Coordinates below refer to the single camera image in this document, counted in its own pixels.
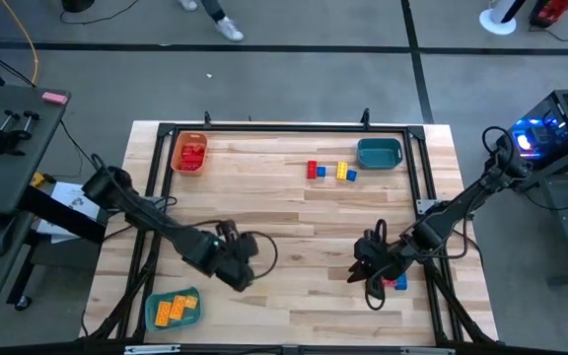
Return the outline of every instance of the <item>white paper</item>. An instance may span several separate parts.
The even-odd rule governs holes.
[[[96,220],[98,218],[98,212],[100,212],[100,207],[85,197],[81,188],[82,185],[80,184],[59,181],[51,192],[51,198]],[[51,235],[51,242],[53,244],[80,238],[44,220],[40,220],[36,231]]]

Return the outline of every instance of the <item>wooden tabletop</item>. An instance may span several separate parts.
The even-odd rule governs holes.
[[[123,168],[142,192],[158,124],[135,121],[126,148]],[[451,129],[448,125],[424,127],[438,198],[451,199],[463,190]],[[279,262],[271,274],[238,293],[216,277],[209,279],[187,266],[163,240],[154,293],[194,286],[201,293],[203,315],[199,323],[181,331],[148,332],[146,342],[434,344],[422,266],[414,264],[408,269],[406,291],[388,289],[385,306],[378,312],[368,309],[362,282],[345,282],[347,268],[355,261],[354,243],[365,229],[373,229],[379,218],[386,219],[389,242],[415,219],[405,162],[391,171],[361,171],[355,165],[359,139],[392,137],[401,141],[399,135],[251,132],[250,126],[247,132],[206,134],[205,173],[201,177],[173,175],[170,195],[178,199],[178,205],[168,213],[185,224],[234,219],[240,231],[267,233],[278,245]],[[417,147],[414,156],[420,167]],[[308,160],[326,166],[326,178],[306,179]],[[355,182],[335,179],[337,162],[347,162],[358,171]],[[157,194],[163,175],[160,171]],[[468,225],[468,235],[474,238]],[[124,226],[123,218],[114,217],[107,232]],[[135,235],[130,230],[103,245],[85,315],[90,331],[100,325],[124,292]],[[259,239],[258,246],[260,254],[251,263],[256,274],[273,258],[267,241]],[[452,237],[449,254],[461,251],[462,239]],[[465,258],[453,260],[451,269],[460,301],[484,332],[496,338],[476,250],[471,248]],[[440,300],[445,330],[451,334],[441,295]],[[139,298],[134,302],[134,310],[139,310],[139,302]],[[129,334],[136,317],[137,312],[132,312]]]

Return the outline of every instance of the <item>blue tray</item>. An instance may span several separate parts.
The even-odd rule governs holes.
[[[402,149],[393,138],[364,138],[359,141],[356,158],[364,170],[393,169],[402,162]]]
[[[176,295],[193,296],[198,299],[195,309],[185,308],[183,310],[183,318],[179,320],[170,319],[168,326],[159,327],[155,325],[155,317],[157,315],[157,308],[161,301],[172,302],[175,300]],[[190,287],[185,290],[169,292],[165,294],[153,294],[148,296],[146,300],[146,329],[149,331],[161,331],[169,329],[179,329],[191,324],[196,323],[201,318],[201,300],[198,290],[195,287]]]

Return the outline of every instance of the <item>person's leg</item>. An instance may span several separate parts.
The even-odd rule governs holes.
[[[241,41],[245,38],[243,33],[236,27],[236,24],[225,15],[218,0],[201,0],[201,3],[207,15],[216,23],[216,30],[223,36],[232,41]]]

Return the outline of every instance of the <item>black floor stripe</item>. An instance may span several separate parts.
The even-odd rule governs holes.
[[[406,46],[372,45],[234,45],[234,44],[129,44],[35,42],[37,50],[138,52],[275,52],[275,53],[382,53],[406,54]],[[0,49],[29,49],[22,41],[0,41]]]
[[[433,124],[435,121],[433,120],[433,112],[431,111],[429,93],[426,90],[424,69],[422,68],[422,57],[420,56],[418,48],[418,38],[415,33],[415,24],[413,23],[413,15],[411,14],[411,5],[409,4],[409,0],[401,0],[401,5],[404,24],[406,26],[406,36],[409,39],[409,48],[411,49],[411,63],[413,63],[415,89],[418,92],[420,110],[422,111],[422,121],[426,124]]]
[[[420,47],[423,54],[444,55],[568,55],[566,48],[454,48]]]

